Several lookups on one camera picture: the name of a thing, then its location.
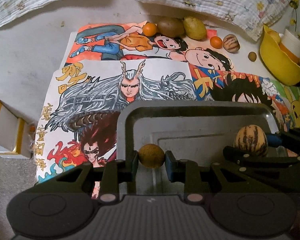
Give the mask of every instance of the yellow basket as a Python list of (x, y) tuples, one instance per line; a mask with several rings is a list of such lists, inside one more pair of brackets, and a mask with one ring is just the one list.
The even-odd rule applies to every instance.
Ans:
[(293, 86), (300, 82), (300, 66), (283, 52), (277, 42), (268, 34), (271, 29), (266, 25), (260, 45), (260, 56), (272, 75), (284, 85)]

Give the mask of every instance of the sneaker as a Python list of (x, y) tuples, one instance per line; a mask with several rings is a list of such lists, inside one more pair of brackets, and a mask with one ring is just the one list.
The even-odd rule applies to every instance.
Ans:
[(82, 45), (79, 49), (77, 49), (76, 51), (72, 52), (69, 57), (71, 58), (71, 57), (78, 56), (80, 53), (84, 52), (84, 47), (85, 46)]
[(86, 43), (88, 43), (88, 38), (82, 38), (82, 37), (80, 37), (77, 40), (77, 44), (86, 44)]

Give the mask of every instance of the gray tray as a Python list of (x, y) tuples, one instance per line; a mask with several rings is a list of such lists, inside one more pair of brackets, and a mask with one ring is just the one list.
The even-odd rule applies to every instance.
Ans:
[[(217, 101), (136, 101), (120, 114), (117, 125), (117, 158), (153, 143), (170, 150), (176, 159), (196, 161), (199, 166), (224, 161), (222, 150), (233, 145), (240, 128), (255, 124), (265, 133), (278, 131), (271, 110), (263, 104)], [(268, 156), (287, 156), (284, 148), (269, 148)], [(179, 194), (183, 183), (170, 183), (164, 166), (139, 165), (137, 194)], [(120, 190), (126, 193), (126, 186)]]

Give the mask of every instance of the yellow trimmed box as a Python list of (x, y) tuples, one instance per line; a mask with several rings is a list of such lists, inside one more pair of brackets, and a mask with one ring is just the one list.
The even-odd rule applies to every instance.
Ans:
[(29, 143), (28, 124), (0, 101), (0, 157), (29, 159)]

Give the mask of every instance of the gray carpet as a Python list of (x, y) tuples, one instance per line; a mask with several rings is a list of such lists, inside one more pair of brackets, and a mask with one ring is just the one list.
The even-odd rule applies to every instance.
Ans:
[(7, 204), (17, 193), (33, 186), (35, 173), (33, 159), (0, 157), (0, 240), (10, 240), (13, 237), (6, 217)]

